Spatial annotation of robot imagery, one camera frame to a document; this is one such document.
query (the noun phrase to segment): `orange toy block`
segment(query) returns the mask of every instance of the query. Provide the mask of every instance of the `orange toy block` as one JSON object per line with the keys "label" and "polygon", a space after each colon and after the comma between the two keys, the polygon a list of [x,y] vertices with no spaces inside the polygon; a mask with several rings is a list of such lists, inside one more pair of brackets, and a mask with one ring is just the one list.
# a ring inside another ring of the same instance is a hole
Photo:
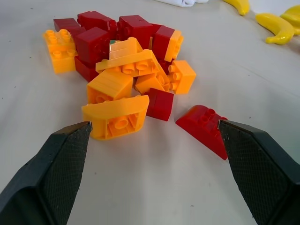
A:
{"label": "orange toy block", "polygon": [[169,45],[165,53],[165,61],[171,62],[177,58],[182,42],[183,36],[181,35],[181,31],[175,30],[170,38]]}
{"label": "orange toy block", "polygon": [[135,53],[140,53],[142,47],[139,42],[134,37],[129,37],[126,41],[116,41],[114,44],[110,45],[109,49],[109,59],[115,59]]}
{"label": "orange toy block", "polygon": [[87,85],[88,103],[131,97],[133,78],[115,69],[106,69]]}
{"label": "orange toy block", "polygon": [[75,59],[77,52],[73,49],[69,49],[66,52],[54,51],[49,53],[53,65],[54,72],[56,74],[76,71]]}
{"label": "orange toy block", "polygon": [[96,71],[101,73],[104,69],[121,67],[121,71],[132,77],[148,75],[159,72],[157,59],[149,49],[112,60],[102,60],[96,63]]}
{"label": "orange toy block", "polygon": [[111,139],[139,131],[149,105],[148,95],[89,104],[82,107],[83,120],[91,121],[91,137]]}
{"label": "orange toy block", "polygon": [[196,78],[196,73],[185,60],[174,60],[169,66],[170,89],[175,94],[187,94]]}
{"label": "orange toy block", "polygon": [[59,32],[47,30],[43,33],[44,40],[50,53],[54,51],[67,51],[69,49],[76,50],[75,43],[70,32],[61,29]]}

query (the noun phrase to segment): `textured gripper pad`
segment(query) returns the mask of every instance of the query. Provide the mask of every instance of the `textured gripper pad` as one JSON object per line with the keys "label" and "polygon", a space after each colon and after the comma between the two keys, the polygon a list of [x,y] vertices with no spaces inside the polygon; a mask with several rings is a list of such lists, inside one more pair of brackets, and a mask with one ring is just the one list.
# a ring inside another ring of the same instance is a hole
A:
{"label": "textured gripper pad", "polygon": [[81,183],[89,136],[90,127],[71,134],[41,182],[42,195],[60,225],[67,224]]}
{"label": "textured gripper pad", "polygon": [[266,225],[285,197],[289,182],[248,133],[222,124],[233,177],[258,225]]}

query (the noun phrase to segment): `white cloth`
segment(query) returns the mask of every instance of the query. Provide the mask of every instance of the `white cloth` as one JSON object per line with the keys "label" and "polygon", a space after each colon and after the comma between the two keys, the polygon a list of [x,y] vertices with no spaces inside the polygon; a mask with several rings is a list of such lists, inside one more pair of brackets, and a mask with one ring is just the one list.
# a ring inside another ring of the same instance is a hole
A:
{"label": "white cloth", "polygon": [[206,3],[209,0],[155,0],[179,7],[191,7],[194,3]]}

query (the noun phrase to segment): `red sloped block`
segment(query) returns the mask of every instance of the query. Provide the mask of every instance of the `red sloped block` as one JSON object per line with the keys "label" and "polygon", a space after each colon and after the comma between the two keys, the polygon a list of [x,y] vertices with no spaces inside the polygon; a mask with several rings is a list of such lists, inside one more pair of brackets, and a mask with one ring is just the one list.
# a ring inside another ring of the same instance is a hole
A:
{"label": "red sloped block", "polygon": [[152,51],[157,59],[165,60],[165,54],[174,31],[172,28],[161,26],[153,35]]}
{"label": "red sloped block", "polygon": [[145,94],[149,96],[149,106],[146,115],[168,121],[172,111],[174,94],[154,88],[150,88]]}
{"label": "red sloped block", "polygon": [[75,68],[76,71],[80,73],[85,80],[87,80],[87,82],[91,82],[96,76],[99,75],[95,70],[96,65],[90,67],[89,65],[80,61],[78,56],[75,56]]}
{"label": "red sloped block", "polygon": [[116,39],[117,23],[115,20],[96,11],[88,11],[77,15],[77,21],[85,29],[89,30],[98,27],[109,33],[110,40]]}
{"label": "red sloped block", "polygon": [[90,66],[109,59],[109,34],[94,27],[76,36],[76,49],[79,59]]}
{"label": "red sloped block", "polygon": [[176,124],[190,135],[220,156],[227,159],[221,133],[218,130],[218,121],[226,120],[213,109],[203,105],[193,106],[184,116],[176,121]]}
{"label": "red sloped block", "polygon": [[86,31],[86,29],[84,27],[79,27],[77,29],[72,29],[69,31],[75,42],[75,45],[76,45],[77,35],[80,35],[81,33],[85,32],[85,31]]}
{"label": "red sloped block", "polygon": [[80,28],[79,24],[73,18],[54,19],[54,27],[56,31],[66,29],[68,31]]}
{"label": "red sloped block", "polygon": [[165,74],[169,75],[169,65],[172,64],[173,60],[171,62],[167,62],[164,60],[158,60],[160,66],[162,67],[162,69],[164,70]]}
{"label": "red sloped block", "polygon": [[125,41],[129,37],[135,37],[143,49],[149,47],[154,28],[139,15],[120,16],[117,26],[117,40]]}

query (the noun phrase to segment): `banana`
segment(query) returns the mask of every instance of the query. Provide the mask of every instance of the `banana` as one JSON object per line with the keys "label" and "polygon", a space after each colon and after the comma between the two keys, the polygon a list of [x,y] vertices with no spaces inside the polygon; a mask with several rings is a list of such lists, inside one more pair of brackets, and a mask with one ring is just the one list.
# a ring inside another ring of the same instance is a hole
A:
{"label": "banana", "polygon": [[295,34],[300,34],[300,5],[289,8],[280,17],[288,21],[295,28]]}
{"label": "banana", "polygon": [[233,5],[240,15],[246,15],[250,11],[249,0],[223,0],[224,2]]}
{"label": "banana", "polygon": [[261,26],[275,35],[274,37],[268,37],[266,39],[268,44],[285,45],[294,36],[294,27],[288,21],[277,15],[261,13],[257,14],[255,19]]}

